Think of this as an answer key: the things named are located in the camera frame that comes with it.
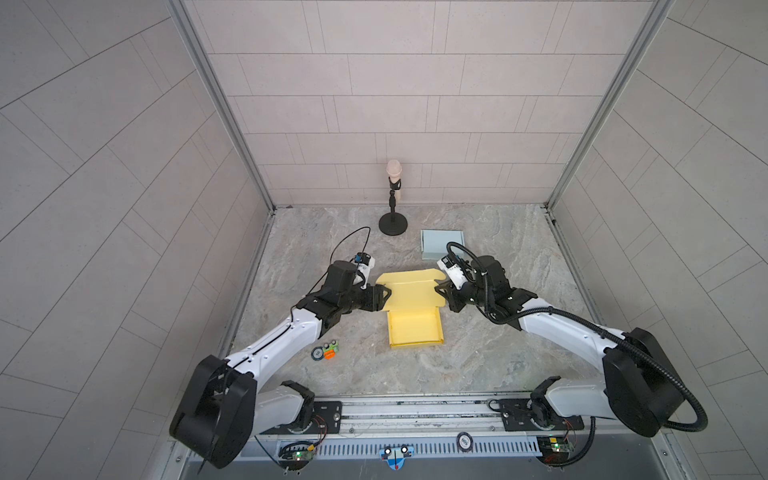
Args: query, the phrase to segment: tile wall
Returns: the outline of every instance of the tile wall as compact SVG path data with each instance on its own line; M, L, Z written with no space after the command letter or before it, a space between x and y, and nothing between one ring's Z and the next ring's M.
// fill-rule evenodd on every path
M543 202L650 4L185 2L278 204Z
M768 478L765 25L762 0L677 0L554 208L607 323L652 332L706 409L676 432L699 480Z
M136 479L266 208L160 0L0 2L0 477Z

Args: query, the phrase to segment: light blue box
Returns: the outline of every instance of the light blue box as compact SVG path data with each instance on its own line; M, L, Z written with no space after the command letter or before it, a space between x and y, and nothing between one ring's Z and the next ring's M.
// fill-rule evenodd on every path
M422 260L440 260L448 251L445 245L456 242L464 245L464 232L461 230L422 230ZM466 258L464 252L453 250L461 258Z

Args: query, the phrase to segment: black mounting plate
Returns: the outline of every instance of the black mounting plate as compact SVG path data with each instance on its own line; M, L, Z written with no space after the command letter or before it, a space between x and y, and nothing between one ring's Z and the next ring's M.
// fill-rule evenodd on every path
M333 419L333 416L338 413L339 421ZM315 415L321 417L326 421L328 425L328 433L339 433L341 431L341 402L315 402L312 410L312 417ZM315 422L310 422L310 426L306 431L301 432L301 435L317 435L320 433L320 427ZM259 435L293 435L295 432L291 432L285 425L273 427L269 430L264 430Z
M529 399L499 399L498 408L501 410L502 422L504 422L505 432L520 432L531 431L531 427L537 428L536 424L531 420L533 418L533 412L528 409ZM565 430L568 427L565 425L565 420L552 414L554 429L553 430ZM581 417L576 415L568 417L567 420L571 423L573 430L584 430L584 421Z

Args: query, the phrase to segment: gray floor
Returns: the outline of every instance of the gray floor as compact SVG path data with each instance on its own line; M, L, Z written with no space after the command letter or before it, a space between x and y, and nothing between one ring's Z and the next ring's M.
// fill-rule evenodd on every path
M579 443L586 435L579 435ZM233 462L222 470L205 465L197 474L199 462L189 462L182 474L185 480L263 480L295 478L283 475L272 462ZM313 480L377 480L396 478L446 480L661 480L667 475L650 439L639 435L597 435L589 453L579 462L549 470L535 458L408 458L402 470L394 472L381 460L316 460L301 471L301 478Z
M409 220L399 237L378 231L382 207L307 207L278 210L233 351L263 335L323 274L333 247L365 225L366 251L376 258L371 278L384 272L436 267L421 260L420 230L464 230L478 255L502 262L512 286L536 292L553 305L589 318L573 277L538 205L435 205L399 208ZM365 240L348 239L336 259L350 258ZM294 356L266 384L294 380L317 395L529 390L552 375L588 378L597 371L546 339L497 326L475 309L441 309L445 344L389 348L386 313L355 311L322 341L338 339L336 358L315 362L310 350Z

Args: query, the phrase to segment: open yellow box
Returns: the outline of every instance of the open yellow box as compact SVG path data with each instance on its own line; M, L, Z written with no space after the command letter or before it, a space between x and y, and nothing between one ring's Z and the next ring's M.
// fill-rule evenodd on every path
M440 307L445 299L435 291L440 270L412 270L382 274L376 283L391 289L384 310L389 323L389 346L442 345Z

